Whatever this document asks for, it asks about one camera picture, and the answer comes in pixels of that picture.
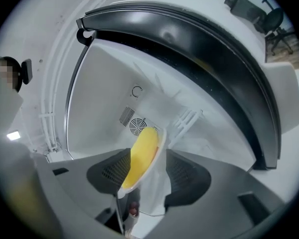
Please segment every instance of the black office chair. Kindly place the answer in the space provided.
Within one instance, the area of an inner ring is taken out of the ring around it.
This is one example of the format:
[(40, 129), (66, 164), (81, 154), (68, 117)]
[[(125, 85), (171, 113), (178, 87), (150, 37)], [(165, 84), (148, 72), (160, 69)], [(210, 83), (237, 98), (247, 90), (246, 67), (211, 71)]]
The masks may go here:
[(286, 32), (280, 27), (284, 20), (284, 11), (281, 8), (274, 9), (268, 0), (263, 0), (262, 3), (264, 2), (272, 9), (268, 14), (249, 0), (225, 0), (224, 3), (230, 7), (230, 12), (233, 15), (250, 21), (258, 32), (265, 35), (270, 31), (277, 33), (265, 37), (267, 42), (275, 41), (271, 48), (273, 55), (275, 55), (274, 49), (280, 41), (288, 47), (289, 54), (293, 54), (293, 50), (286, 42), (285, 37), (295, 34), (295, 32)]

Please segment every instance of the fan grille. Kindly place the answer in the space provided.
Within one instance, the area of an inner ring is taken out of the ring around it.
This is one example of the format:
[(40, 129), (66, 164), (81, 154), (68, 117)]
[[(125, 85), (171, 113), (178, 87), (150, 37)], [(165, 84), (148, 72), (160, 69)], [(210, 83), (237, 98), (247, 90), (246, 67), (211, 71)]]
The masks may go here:
[(146, 127), (145, 119), (133, 119), (130, 123), (132, 134), (139, 136), (141, 131)]

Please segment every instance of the vent grille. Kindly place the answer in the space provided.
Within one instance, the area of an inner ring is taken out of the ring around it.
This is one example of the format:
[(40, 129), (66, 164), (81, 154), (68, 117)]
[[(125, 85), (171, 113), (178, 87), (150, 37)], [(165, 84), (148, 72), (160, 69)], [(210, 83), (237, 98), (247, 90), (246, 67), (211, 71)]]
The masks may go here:
[(131, 165), (131, 157), (125, 155), (118, 162), (104, 168), (102, 175), (112, 181), (118, 187), (121, 187), (127, 174), (129, 173)]
[(139, 136), (141, 131), (146, 127), (145, 119), (133, 119), (130, 123), (132, 134)]
[(131, 118), (134, 115), (134, 111), (130, 107), (125, 107), (121, 117), (120, 117), (120, 122), (124, 125), (127, 126), (128, 123), (130, 122)]

